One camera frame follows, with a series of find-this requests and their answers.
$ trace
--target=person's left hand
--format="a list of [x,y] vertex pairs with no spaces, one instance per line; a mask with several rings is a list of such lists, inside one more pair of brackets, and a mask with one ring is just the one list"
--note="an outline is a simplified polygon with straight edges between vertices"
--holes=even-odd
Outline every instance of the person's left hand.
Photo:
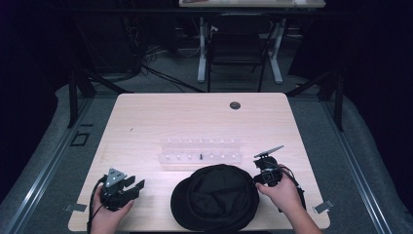
[[124,207],[116,212],[104,209],[100,202],[100,192],[102,186],[99,186],[94,194],[94,218],[92,219],[91,234],[113,234],[116,232],[122,218],[131,210],[133,201],[130,200]]

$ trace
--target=tape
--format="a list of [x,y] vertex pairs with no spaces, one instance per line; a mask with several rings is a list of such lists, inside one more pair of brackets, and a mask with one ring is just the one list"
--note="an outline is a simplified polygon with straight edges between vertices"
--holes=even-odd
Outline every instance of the tape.
[[86,205],[83,205],[83,204],[67,204],[65,207],[64,207],[64,210],[66,211],[66,212],[84,212],[85,211],[85,209],[86,209]]
[[324,203],[319,204],[316,207],[313,207],[313,210],[317,214],[321,214],[323,212],[329,212],[329,209],[334,207],[334,203],[331,200],[328,200]]

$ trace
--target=small object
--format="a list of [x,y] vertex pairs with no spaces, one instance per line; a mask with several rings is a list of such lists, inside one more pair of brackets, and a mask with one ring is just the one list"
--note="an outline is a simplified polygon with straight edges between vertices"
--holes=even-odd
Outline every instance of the small object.
[[264,152],[262,152],[262,153],[260,153],[260,154],[257,154],[257,155],[254,156],[254,158],[258,158],[258,157],[261,157],[261,156],[264,156],[264,155],[267,155],[267,156],[268,156],[269,154],[274,153],[274,152],[276,152],[277,150],[279,150],[279,149],[281,149],[281,148],[283,148],[283,145],[280,145],[280,146],[278,146],[278,147],[275,147],[275,148],[272,148],[272,149],[270,149],[270,150],[264,151]]
[[317,214],[321,214],[325,211],[329,211],[330,208],[334,207],[335,204],[331,200],[327,200],[324,203],[319,204],[316,207],[313,207],[313,210]]
[[282,171],[278,166],[277,160],[267,153],[257,155],[260,159],[255,160],[254,163],[261,170],[260,175],[254,177],[254,182],[262,184],[268,184],[270,187],[274,187],[282,180]]
[[239,164],[243,158],[240,141],[233,138],[163,138],[158,159],[161,164],[168,165]]
[[241,105],[240,105],[239,102],[233,101],[233,102],[230,103],[230,107],[231,107],[231,109],[240,109]]
[[67,204],[64,207],[64,210],[67,212],[84,212],[86,209],[86,205],[83,204]]
[[106,176],[102,192],[100,193],[100,202],[107,210],[116,212],[126,205],[130,200],[139,197],[139,191],[145,185],[145,180],[137,183],[135,187],[124,191],[124,187],[129,187],[134,183],[134,176],[126,178],[127,175],[115,169],[110,169]]
[[90,133],[79,134],[79,131],[78,131],[76,133],[76,136],[72,139],[70,146],[85,146],[90,135],[91,135]]

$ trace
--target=bucket hat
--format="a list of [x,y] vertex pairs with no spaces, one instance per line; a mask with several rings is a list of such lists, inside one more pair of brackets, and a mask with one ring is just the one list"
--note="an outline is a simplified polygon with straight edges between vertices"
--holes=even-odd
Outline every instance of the bucket hat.
[[175,220],[192,231],[231,233],[254,218],[259,195],[246,171],[220,164],[196,170],[173,189]]

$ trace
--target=black cable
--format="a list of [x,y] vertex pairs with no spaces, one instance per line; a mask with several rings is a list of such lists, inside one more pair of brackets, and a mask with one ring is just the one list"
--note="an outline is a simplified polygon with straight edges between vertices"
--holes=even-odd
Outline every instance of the black cable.
[[148,46],[148,49],[146,50],[146,55],[142,57],[142,65],[147,65],[153,61],[156,61],[158,59],[157,53],[161,52],[162,48],[159,46]]
[[269,164],[269,165],[272,165],[272,166],[276,167],[277,169],[279,169],[280,171],[282,171],[282,173],[284,173],[286,176],[288,176],[292,180],[292,182],[295,184],[296,187],[300,187],[300,184],[295,179],[294,173],[292,172],[292,170],[290,168],[288,168],[286,166],[280,167],[277,164],[273,164],[273,163],[270,163],[270,162],[267,162],[267,161],[264,161],[264,162]]
[[94,217],[96,216],[97,212],[98,212],[98,211],[100,210],[100,208],[102,208],[102,207],[103,207],[103,204],[101,204],[100,207],[97,208],[96,212],[94,212],[94,215],[92,216],[91,221],[94,219]]
[[196,87],[194,87],[194,86],[188,85],[188,84],[186,84],[185,82],[183,82],[183,81],[181,81],[181,80],[179,80],[179,79],[177,79],[177,78],[174,78],[174,77],[169,76],[169,75],[167,75],[167,74],[164,74],[164,73],[162,73],[162,72],[160,72],[160,71],[157,71],[157,70],[155,70],[155,69],[153,69],[153,68],[151,68],[151,67],[149,67],[149,66],[147,66],[147,65],[143,65],[143,64],[142,64],[142,67],[145,68],[148,72],[150,72],[150,73],[152,73],[152,74],[154,74],[154,75],[156,75],[156,76],[158,76],[158,77],[160,77],[160,78],[162,78],[162,79],[164,79],[164,80],[167,80],[167,81],[171,82],[172,84],[177,84],[177,85],[186,87],[186,88],[191,89],[191,90],[193,90],[193,91],[196,91],[196,92],[198,92],[198,93],[204,93],[204,91],[202,91],[202,90],[200,90],[200,89],[198,89],[198,88],[196,88]]

